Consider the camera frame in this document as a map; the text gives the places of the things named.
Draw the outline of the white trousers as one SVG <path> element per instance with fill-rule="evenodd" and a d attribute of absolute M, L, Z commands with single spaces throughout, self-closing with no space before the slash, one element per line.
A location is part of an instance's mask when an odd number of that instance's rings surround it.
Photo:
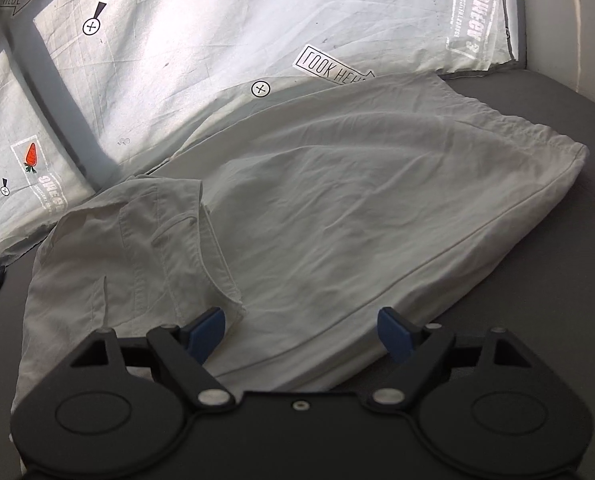
<path fill-rule="evenodd" d="M 318 91 L 202 136 L 158 176 L 72 208 L 37 249 L 14 396 L 94 330 L 212 307 L 234 393 L 320 390 L 380 358 L 381 308 L 433 320 L 575 182 L 588 151 L 435 75 Z"/>

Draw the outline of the white carrot print curtain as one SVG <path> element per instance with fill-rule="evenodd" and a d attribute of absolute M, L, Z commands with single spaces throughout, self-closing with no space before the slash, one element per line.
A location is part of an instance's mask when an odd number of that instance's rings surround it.
<path fill-rule="evenodd" d="M 244 115 L 524 55 L 522 0 L 0 0 L 0 257 Z"/>

